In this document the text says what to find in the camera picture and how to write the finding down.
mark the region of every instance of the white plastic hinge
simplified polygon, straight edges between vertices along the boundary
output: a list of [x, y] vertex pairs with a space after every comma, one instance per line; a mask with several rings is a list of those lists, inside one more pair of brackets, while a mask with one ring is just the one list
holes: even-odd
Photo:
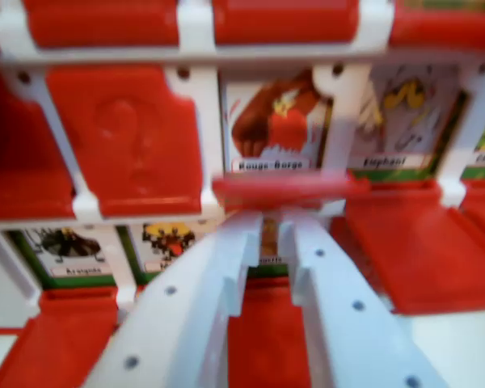
[[34, 57], [36, 45], [21, 0], [0, 0], [0, 53], [15, 61]]
[[210, 2], [182, 0], [176, 18], [181, 53], [211, 53], [216, 50], [213, 8]]

